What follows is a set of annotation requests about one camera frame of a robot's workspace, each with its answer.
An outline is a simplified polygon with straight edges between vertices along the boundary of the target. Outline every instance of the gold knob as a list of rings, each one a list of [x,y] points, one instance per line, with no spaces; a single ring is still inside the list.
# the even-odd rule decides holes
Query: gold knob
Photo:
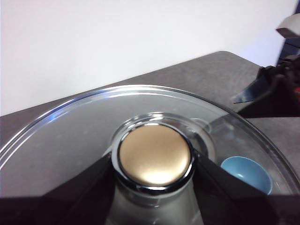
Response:
[[[132,180],[163,187],[181,178],[191,155],[186,140],[174,129],[151,124],[131,131],[119,147],[120,163]]]

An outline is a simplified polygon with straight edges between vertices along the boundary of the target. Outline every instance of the red object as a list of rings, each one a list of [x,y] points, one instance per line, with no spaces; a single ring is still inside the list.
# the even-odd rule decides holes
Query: red object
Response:
[[[297,87],[294,89],[296,98],[298,99],[298,101],[300,101],[300,87]]]

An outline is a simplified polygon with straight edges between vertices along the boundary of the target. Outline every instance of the blue bowl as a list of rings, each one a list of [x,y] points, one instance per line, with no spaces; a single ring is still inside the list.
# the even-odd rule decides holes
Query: blue bowl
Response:
[[[229,157],[222,162],[221,168],[267,195],[272,190],[272,180],[267,171],[249,158]]]

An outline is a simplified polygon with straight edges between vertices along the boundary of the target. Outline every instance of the dark gray counter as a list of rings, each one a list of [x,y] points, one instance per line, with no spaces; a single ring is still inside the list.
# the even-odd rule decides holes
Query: dark gray counter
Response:
[[[105,87],[126,84],[168,86],[190,91],[237,111],[244,105],[234,105],[230,98],[255,79],[258,68],[258,65],[230,52],[216,52]],[[38,115],[75,96],[2,116],[1,146]],[[278,146],[300,174],[300,118],[258,118],[249,121]]]

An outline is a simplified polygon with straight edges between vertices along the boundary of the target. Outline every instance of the white wall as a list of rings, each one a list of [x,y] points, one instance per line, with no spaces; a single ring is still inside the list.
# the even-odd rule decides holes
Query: white wall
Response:
[[[226,50],[276,62],[297,0],[2,0],[1,115]]]

